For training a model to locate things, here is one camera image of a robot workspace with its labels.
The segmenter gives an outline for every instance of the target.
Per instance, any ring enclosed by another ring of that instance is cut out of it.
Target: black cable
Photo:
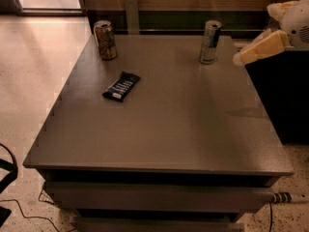
[[[17,205],[18,205],[18,207],[19,207],[19,210],[20,210],[20,212],[21,212],[21,214],[22,214],[22,216],[23,216],[24,218],[26,218],[26,219],[34,219],[34,218],[35,218],[35,219],[45,219],[45,220],[48,220],[48,221],[53,225],[53,227],[55,228],[55,230],[56,230],[57,232],[60,232],[60,231],[58,230],[58,228],[55,226],[55,224],[53,223],[53,221],[52,221],[51,219],[47,218],[47,217],[27,217],[27,216],[25,216],[24,213],[23,213],[23,211],[22,211],[22,209],[21,209],[21,206],[20,206],[18,200],[16,200],[16,199],[7,199],[7,200],[0,200],[0,202],[16,202]]]
[[[269,223],[269,232],[271,232],[271,229],[272,229],[272,205],[271,205],[271,202],[269,202],[269,207],[270,207],[270,223]]]

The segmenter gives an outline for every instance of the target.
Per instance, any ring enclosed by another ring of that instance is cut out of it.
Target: can
[[[221,22],[216,20],[209,20],[205,23],[205,32],[200,52],[200,62],[202,64],[209,65],[214,62],[221,28]]]
[[[116,58],[117,48],[112,23],[108,20],[97,21],[94,26],[94,34],[100,58],[103,60]]]

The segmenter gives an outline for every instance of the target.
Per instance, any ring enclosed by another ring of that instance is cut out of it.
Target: floor
[[[0,206],[12,214],[3,232],[71,231],[74,211],[42,202],[42,177],[22,166],[45,117],[62,89],[85,43],[91,36],[85,17],[17,17],[0,15],[0,142],[15,154],[18,178],[0,195]],[[280,179],[273,192],[309,194],[309,146],[286,145],[295,168],[292,177]],[[0,158],[9,159],[0,149]],[[273,232],[309,231],[309,203],[272,205]],[[239,222],[245,232],[269,231],[270,207],[247,214]]]

